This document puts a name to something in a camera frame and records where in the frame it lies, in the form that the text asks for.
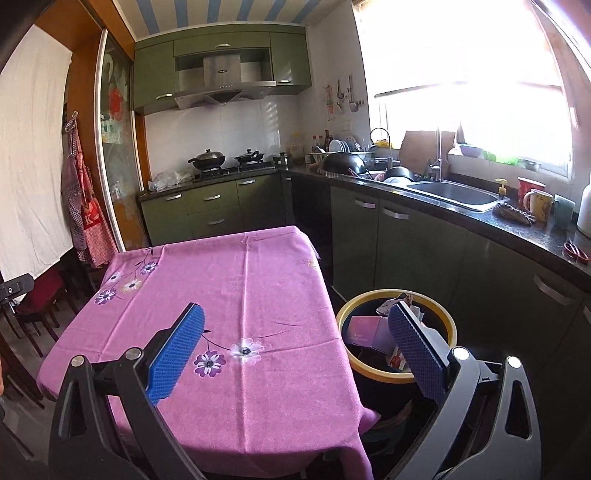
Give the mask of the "purple cardboard box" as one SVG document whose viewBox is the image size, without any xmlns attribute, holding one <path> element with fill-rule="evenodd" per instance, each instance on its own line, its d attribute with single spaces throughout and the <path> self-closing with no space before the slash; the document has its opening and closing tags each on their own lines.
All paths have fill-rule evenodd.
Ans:
<svg viewBox="0 0 591 480">
<path fill-rule="evenodd" d="M 385 355 L 394 353 L 397 343 L 390 332 L 388 319 L 383 316 L 352 316 L 345 330 L 345 342 L 370 348 Z"/>
</svg>

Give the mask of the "steel kitchen sink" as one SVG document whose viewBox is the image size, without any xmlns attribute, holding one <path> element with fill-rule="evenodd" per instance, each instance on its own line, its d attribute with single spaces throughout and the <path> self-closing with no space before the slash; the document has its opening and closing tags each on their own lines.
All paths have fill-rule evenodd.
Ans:
<svg viewBox="0 0 591 480">
<path fill-rule="evenodd" d="M 491 192 L 449 181 L 413 182 L 406 189 L 475 212 L 486 212 L 503 202 Z"/>
</svg>

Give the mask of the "dark wooden chair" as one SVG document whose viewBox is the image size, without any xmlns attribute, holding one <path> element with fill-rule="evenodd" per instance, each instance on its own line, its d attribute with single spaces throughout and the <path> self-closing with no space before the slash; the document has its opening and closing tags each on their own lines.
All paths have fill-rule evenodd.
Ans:
<svg viewBox="0 0 591 480">
<path fill-rule="evenodd" d="M 34 279 L 34 288 L 31 292 L 1 303 L 1 315 L 16 336 L 18 333 L 13 328 L 12 322 L 20 327 L 33 350 L 43 358 L 44 354 L 28 327 L 40 323 L 50 338 L 57 341 L 58 335 L 55 329 L 60 326 L 55 315 L 58 310 L 57 303 L 64 301 L 76 315 L 78 308 L 73 302 L 75 294 L 76 287 L 68 277 L 67 270 L 57 264 Z M 17 395 L 26 396 L 33 404 L 44 409 L 42 403 L 44 395 L 37 387 L 36 380 L 19 360 L 4 336 L 1 336 L 1 370 L 4 386 L 14 389 Z"/>
</svg>

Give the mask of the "white hanging sheet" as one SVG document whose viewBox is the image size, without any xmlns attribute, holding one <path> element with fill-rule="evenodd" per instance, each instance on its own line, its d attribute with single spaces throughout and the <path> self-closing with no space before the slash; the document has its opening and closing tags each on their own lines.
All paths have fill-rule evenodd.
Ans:
<svg viewBox="0 0 591 480">
<path fill-rule="evenodd" d="M 72 248 L 61 200 L 72 52 L 33 26 L 1 73 L 1 274 L 38 277 Z"/>
</svg>

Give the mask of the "dark dish rag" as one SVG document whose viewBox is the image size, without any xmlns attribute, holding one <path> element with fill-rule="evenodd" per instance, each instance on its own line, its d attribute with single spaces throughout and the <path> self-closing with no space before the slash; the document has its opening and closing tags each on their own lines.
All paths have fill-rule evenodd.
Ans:
<svg viewBox="0 0 591 480">
<path fill-rule="evenodd" d="M 493 208 L 493 214 L 507 221 L 524 226 L 532 226 L 536 223 L 536 218 L 533 214 L 507 202 L 495 205 Z"/>
</svg>

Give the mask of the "glass sliding door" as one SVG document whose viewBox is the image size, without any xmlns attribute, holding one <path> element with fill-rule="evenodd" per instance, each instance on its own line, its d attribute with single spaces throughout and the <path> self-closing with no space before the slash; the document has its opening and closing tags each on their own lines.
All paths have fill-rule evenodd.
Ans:
<svg viewBox="0 0 591 480">
<path fill-rule="evenodd" d="M 121 252 L 148 244 L 137 201 L 142 183 L 130 105 L 131 66 L 113 35 L 104 29 L 94 77 L 95 151 L 105 213 Z"/>
</svg>

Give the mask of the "green lower cabinets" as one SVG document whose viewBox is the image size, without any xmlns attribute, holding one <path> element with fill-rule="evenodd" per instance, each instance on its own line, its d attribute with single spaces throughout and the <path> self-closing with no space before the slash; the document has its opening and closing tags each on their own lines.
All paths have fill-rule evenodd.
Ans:
<svg viewBox="0 0 591 480">
<path fill-rule="evenodd" d="M 279 171 L 236 173 L 139 197 L 153 246 L 287 225 Z"/>
</svg>

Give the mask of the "green cabinets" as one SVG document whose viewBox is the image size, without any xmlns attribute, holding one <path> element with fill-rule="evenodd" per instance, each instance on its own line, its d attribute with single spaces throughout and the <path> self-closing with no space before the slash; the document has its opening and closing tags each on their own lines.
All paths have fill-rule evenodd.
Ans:
<svg viewBox="0 0 591 480">
<path fill-rule="evenodd" d="M 214 25 L 158 35 L 135 48 L 133 109 L 142 115 L 297 95 L 308 87 L 301 26 Z"/>
<path fill-rule="evenodd" d="M 139 197 L 153 246 L 287 225 L 279 171 L 236 173 Z"/>
</svg>

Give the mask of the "steel sink faucet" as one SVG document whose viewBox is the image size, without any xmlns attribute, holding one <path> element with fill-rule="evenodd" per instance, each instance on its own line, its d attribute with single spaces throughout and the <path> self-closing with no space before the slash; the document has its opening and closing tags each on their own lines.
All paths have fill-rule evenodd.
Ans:
<svg viewBox="0 0 591 480">
<path fill-rule="evenodd" d="M 443 132 L 436 131 L 436 158 L 428 162 L 429 175 L 432 181 L 440 182 L 443 176 Z"/>
</svg>

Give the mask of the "red mug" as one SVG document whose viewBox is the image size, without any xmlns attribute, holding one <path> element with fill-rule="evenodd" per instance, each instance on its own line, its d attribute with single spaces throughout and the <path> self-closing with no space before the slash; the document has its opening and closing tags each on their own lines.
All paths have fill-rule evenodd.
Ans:
<svg viewBox="0 0 591 480">
<path fill-rule="evenodd" d="M 546 189 L 546 185 L 533 179 L 528 179 L 525 177 L 518 178 L 518 203 L 520 206 L 523 205 L 523 200 L 526 194 L 533 189 L 544 191 Z"/>
</svg>

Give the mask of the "teal cup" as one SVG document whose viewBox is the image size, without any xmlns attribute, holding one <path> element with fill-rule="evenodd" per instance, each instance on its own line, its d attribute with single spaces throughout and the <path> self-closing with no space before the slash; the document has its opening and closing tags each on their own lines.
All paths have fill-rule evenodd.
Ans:
<svg viewBox="0 0 591 480">
<path fill-rule="evenodd" d="M 559 194 L 554 196 L 554 224 L 556 228 L 566 230 L 574 213 L 575 202 Z"/>
</svg>

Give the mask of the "white electric kettle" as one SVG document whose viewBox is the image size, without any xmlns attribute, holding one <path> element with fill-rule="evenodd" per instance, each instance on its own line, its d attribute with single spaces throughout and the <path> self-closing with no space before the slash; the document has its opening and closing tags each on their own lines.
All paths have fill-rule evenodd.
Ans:
<svg viewBox="0 0 591 480">
<path fill-rule="evenodd" d="M 582 191 L 577 229 L 587 238 L 591 238 L 591 183 Z"/>
</svg>

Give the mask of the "small black pot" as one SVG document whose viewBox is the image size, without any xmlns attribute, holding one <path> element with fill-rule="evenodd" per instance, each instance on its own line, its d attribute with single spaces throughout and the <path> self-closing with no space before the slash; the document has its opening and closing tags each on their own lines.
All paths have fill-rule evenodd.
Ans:
<svg viewBox="0 0 591 480">
<path fill-rule="evenodd" d="M 242 155 L 236 156 L 235 160 L 238 161 L 239 165 L 261 163 L 264 160 L 264 153 L 259 150 L 252 151 L 251 149 L 248 149 Z"/>
</svg>

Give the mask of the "large black pan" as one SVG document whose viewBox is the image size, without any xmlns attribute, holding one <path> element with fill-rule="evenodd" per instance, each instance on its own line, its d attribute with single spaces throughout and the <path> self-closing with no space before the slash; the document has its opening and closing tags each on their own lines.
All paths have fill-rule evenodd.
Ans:
<svg viewBox="0 0 591 480">
<path fill-rule="evenodd" d="M 370 178 L 370 172 L 359 155 L 349 152 L 336 152 L 325 156 L 318 172 L 324 176 L 335 177 L 339 175 L 358 178 Z"/>
</svg>

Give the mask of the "green upper cabinets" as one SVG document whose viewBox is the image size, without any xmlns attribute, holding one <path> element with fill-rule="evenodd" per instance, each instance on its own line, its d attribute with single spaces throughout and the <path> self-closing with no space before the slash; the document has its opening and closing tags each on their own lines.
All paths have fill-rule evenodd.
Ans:
<svg viewBox="0 0 591 480">
<path fill-rule="evenodd" d="M 297 95 L 308 87 L 301 26 L 214 25 L 158 35 L 135 48 L 133 109 L 142 115 Z"/>
</svg>

